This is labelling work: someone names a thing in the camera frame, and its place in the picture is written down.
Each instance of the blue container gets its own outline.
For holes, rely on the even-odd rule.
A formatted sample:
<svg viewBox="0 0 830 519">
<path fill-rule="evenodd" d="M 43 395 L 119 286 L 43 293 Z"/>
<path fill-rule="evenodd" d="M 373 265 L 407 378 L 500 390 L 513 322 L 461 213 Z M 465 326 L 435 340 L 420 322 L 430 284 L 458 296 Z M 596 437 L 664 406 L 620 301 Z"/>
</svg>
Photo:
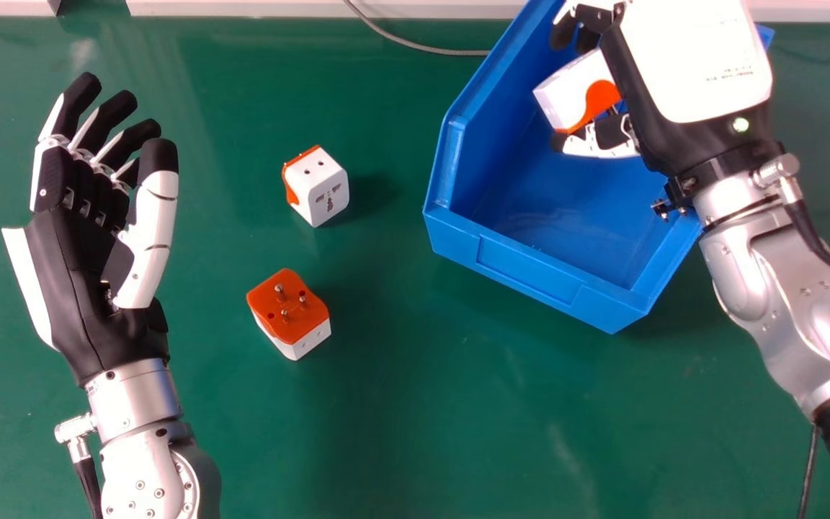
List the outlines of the blue container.
<svg viewBox="0 0 830 519">
<path fill-rule="evenodd" d="M 576 57 L 549 46 L 562 3 L 529 0 L 448 110 L 425 224 L 441 256 L 616 333 L 652 309 L 700 226 L 655 216 L 665 177 L 641 159 L 551 150 L 533 89 Z"/>
</svg>

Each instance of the green table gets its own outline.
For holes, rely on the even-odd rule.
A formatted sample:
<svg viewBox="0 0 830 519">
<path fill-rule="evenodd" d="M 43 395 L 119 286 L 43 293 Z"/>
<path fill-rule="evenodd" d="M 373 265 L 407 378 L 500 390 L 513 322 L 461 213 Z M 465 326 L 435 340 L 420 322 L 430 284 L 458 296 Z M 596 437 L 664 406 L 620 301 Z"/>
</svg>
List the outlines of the green table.
<svg viewBox="0 0 830 519">
<path fill-rule="evenodd" d="M 470 47 L 504 29 L 389 26 Z M 830 241 L 830 26 L 776 28 L 775 125 Z M 615 336 L 432 254 L 419 209 L 437 133 L 478 63 L 357 20 L 129 19 L 112 3 L 0 19 L 0 227 L 26 223 L 34 139 L 82 70 L 135 92 L 177 142 L 159 296 L 224 517 L 793 517 L 809 427 L 696 253 Z M 280 183 L 313 144 L 352 178 L 352 206 L 317 230 Z M 296 364 L 244 298 L 282 267 L 332 311 L 333 337 Z M 0 237 L 0 517 L 88 515 L 53 440 L 85 409 L 33 333 Z M 810 516 L 830 517 L 819 460 Z"/>
</svg>

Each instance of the robotic hand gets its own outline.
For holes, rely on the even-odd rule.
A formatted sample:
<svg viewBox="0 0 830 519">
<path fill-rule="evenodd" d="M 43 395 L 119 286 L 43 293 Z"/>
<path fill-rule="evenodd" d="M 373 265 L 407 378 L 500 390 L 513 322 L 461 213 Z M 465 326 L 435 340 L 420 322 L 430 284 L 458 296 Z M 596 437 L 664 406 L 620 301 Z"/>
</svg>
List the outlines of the robotic hand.
<svg viewBox="0 0 830 519">
<path fill-rule="evenodd" d="M 168 326 L 153 298 L 171 246 L 178 151 L 151 119 L 105 144 L 136 109 L 127 91 L 76 129 L 101 89 L 85 73 L 56 100 L 37 139 L 32 220 L 2 230 L 37 335 L 89 398 L 90 413 L 59 424 L 56 440 L 94 519 L 218 517 L 220 475 L 179 420 Z M 103 490 L 86 443 L 95 430 Z"/>
<path fill-rule="evenodd" d="M 773 75 L 748 9 L 569 0 L 550 45 L 572 42 L 579 58 L 534 91 L 554 147 L 640 155 L 668 177 L 668 200 L 653 209 L 665 220 L 696 211 L 722 309 L 830 451 L 830 250 L 805 209 L 797 158 L 772 137 Z"/>
</svg>

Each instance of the black cable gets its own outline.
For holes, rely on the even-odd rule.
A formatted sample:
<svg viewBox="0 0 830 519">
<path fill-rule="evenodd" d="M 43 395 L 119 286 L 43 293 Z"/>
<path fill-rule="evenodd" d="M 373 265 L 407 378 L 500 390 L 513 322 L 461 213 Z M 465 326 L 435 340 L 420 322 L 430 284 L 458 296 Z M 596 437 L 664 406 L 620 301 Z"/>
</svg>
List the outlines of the black cable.
<svg viewBox="0 0 830 519">
<path fill-rule="evenodd" d="M 391 34 L 386 32 L 382 27 L 373 23 L 366 14 L 363 14 L 362 10 L 358 9 L 355 4 L 352 4 L 352 0 L 344 0 L 348 9 L 354 11 L 354 13 L 359 17 L 360 21 L 367 24 L 367 27 L 371 27 L 373 32 L 379 34 L 379 36 L 383 36 L 383 38 L 391 40 L 391 42 L 396 42 L 401 45 L 405 45 L 410 49 L 421 50 L 425 53 L 434 53 L 435 55 L 442 55 L 442 56 L 487 56 L 488 50 L 457 50 L 457 49 L 441 49 L 440 47 L 432 47 L 430 45 L 422 45 L 421 43 L 415 43 L 411 40 L 406 40 L 405 38 L 399 38 L 395 34 Z"/>
<path fill-rule="evenodd" d="M 821 245 L 821 239 L 816 233 L 816 227 L 813 226 L 813 221 L 809 217 L 809 210 L 806 209 L 804 201 L 797 200 L 794 203 L 784 204 L 783 207 L 790 216 L 790 220 L 793 220 L 793 224 L 800 236 L 803 237 L 803 241 L 806 242 L 806 246 L 830 267 L 830 252 Z"/>
<path fill-rule="evenodd" d="M 803 493 L 800 494 L 800 510 L 797 519 L 805 519 L 809 507 L 809 489 L 813 486 L 813 471 L 816 469 L 816 451 L 818 450 L 819 428 L 813 424 L 813 433 L 809 440 L 809 457 L 806 459 L 806 473 L 803 476 Z"/>
</svg>

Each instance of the robotic arm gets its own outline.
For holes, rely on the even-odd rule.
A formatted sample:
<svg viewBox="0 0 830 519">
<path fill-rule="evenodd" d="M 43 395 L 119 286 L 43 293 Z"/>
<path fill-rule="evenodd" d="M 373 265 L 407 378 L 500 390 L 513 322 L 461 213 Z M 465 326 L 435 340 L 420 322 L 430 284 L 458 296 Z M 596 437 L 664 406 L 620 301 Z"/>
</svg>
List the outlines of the robotic arm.
<svg viewBox="0 0 830 519">
<path fill-rule="evenodd" d="M 178 151 L 151 119 L 105 144 L 136 109 L 127 91 L 79 127 L 101 89 L 85 73 L 56 100 L 35 149 L 32 220 L 3 229 L 4 242 L 37 335 L 66 358 L 89 398 L 90 412 L 55 436 L 92 517 L 212 519 L 220 475 L 180 421 L 168 325 L 153 296 L 171 249 Z M 86 442 L 95 431 L 103 489 Z"/>
<path fill-rule="evenodd" d="M 572 42 L 579 58 L 534 91 L 554 148 L 638 154 L 668 178 L 668 200 L 653 209 L 665 220 L 695 210 L 722 309 L 830 452 L 830 250 L 805 209 L 797 158 L 772 135 L 773 75 L 747 8 L 570 0 L 550 44 Z"/>
</svg>

